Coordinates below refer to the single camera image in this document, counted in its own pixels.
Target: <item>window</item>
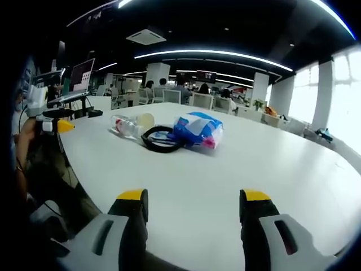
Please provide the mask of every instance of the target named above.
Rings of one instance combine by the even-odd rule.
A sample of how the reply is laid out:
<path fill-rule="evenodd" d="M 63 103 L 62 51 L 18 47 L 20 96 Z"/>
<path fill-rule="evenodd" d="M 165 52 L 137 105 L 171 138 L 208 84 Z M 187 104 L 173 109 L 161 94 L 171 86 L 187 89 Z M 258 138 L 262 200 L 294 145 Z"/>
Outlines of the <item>window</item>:
<path fill-rule="evenodd" d="M 318 63 L 296 73 L 289 116 L 312 123 L 318 94 Z"/>
<path fill-rule="evenodd" d="M 328 129 L 361 154 L 361 48 L 342 52 L 333 60 L 334 89 Z"/>
<path fill-rule="evenodd" d="M 266 94 L 266 104 L 267 105 L 270 104 L 271 92 L 272 92 L 272 85 L 269 85 L 267 88 L 267 94 Z"/>

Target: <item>white partition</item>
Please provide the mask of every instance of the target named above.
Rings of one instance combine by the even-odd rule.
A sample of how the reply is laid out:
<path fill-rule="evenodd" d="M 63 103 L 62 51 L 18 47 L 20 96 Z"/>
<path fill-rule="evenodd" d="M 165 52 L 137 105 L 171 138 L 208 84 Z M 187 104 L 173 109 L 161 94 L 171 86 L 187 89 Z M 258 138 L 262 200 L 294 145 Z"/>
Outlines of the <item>white partition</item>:
<path fill-rule="evenodd" d="M 238 106 L 237 116 L 260 123 L 262 118 L 262 112 L 258 112 L 248 107 Z"/>

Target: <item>potted plant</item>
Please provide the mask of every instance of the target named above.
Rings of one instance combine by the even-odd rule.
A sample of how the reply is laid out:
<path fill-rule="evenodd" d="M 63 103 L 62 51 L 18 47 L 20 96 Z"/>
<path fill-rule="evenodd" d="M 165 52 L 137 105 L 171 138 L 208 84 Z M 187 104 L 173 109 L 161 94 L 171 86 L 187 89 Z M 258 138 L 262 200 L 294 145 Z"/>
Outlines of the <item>potted plant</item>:
<path fill-rule="evenodd" d="M 260 99 L 256 99 L 256 100 L 253 101 L 253 106 L 255 106 L 256 111 L 258 111 L 260 108 L 263 108 L 263 106 L 265 104 L 266 103 L 263 100 L 260 100 Z"/>

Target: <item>person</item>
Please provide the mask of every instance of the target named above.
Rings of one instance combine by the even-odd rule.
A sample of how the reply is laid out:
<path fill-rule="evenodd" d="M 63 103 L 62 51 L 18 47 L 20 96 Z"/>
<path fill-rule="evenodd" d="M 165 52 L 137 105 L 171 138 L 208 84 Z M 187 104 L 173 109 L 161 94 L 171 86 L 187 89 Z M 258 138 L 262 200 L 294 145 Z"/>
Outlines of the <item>person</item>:
<path fill-rule="evenodd" d="M 236 103 L 232 100 L 231 92 L 228 89 L 223 90 L 221 97 L 230 100 L 232 111 L 234 111 L 234 112 L 237 111 L 238 107 L 237 107 Z"/>
<path fill-rule="evenodd" d="M 111 87 L 108 89 L 108 95 L 112 97 L 118 96 L 118 90 L 113 87 L 113 84 L 111 84 Z"/>
<path fill-rule="evenodd" d="M 152 99 L 154 97 L 153 95 L 153 84 L 154 82 L 152 80 L 149 80 L 146 83 L 146 87 L 144 88 L 146 90 L 146 92 L 148 93 L 148 98 Z"/>
<path fill-rule="evenodd" d="M 167 79 L 166 78 L 162 78 L 161 80 L 159 80 L 159 87 L 158 88 L 167 88 Z"/>
<path fill-rule="evenodd" d="M 200 94 L 209 94 L 209 87 L 206 83 L 202 84 L 201 87 L 198 90 L 198 93 Z"/>
<path fill-rule="evenodd" d="M 185 83 L 186 83 L 186 81 L 184 80 L 184 78 L 183 78 L 183 77 L 180 77 L 180 78 L 177 80 L 177 86 L 175 86 L 175 87 L 173 88 L 173 90 L 178 90 L 178 91 L 180 91 L 180 101 L 181 101 L 181 104 L 186 104 L 188 97 L 192 95 L 192 94 L 190 93 L 190 91 L 184 87 Z"/>
<path fill-rule="evenodd" d="M 14 137 L 15 143 L 17 143 L 19 140 L 19 134 L 20 134 L 19 126 L 21 129 L 21 127 L 23 127 L 24 123 L 28 119 L 28 115 L 25 112 L 21 114 L 24 104 L 23 101 L 24 101 L 23 92 L 21 91 L 21 89 L 19 89 L 16 93 L 15 110 L 12 116 L 12 136 Z"/>
<path fill-rule="evenodd" d="M 51 164 L 32 163 L 27 167 L 31 143 L 37 139 L 41 138 L 36 133 L 36 119 L 29 118 L 15 147 L 16 182 L 21 196 L 28 205 L 31 205 L 30 198 L 34 198 L 38 206 L 53 200 L 69 218 L 72 229 L 79 232 L 89 223 L 89 219 L 82 210 L 76 191 L 63 181 Z"/>

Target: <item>computer monitor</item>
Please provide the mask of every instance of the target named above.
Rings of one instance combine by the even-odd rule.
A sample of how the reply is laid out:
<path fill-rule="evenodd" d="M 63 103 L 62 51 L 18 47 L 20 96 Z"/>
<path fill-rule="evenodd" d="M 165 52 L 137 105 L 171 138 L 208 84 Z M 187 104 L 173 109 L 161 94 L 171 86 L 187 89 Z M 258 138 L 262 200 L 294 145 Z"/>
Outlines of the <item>computer monitor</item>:
<path fill-rule="evenodd" d="M 95 58 L 74 66 L 69 91 L 87 91 Z"/>
<path fill-rule="evenodd" d="M 206 82 L 210 84 L 215 83 L 215 72 L 197 71 L 197 81 Z"/>

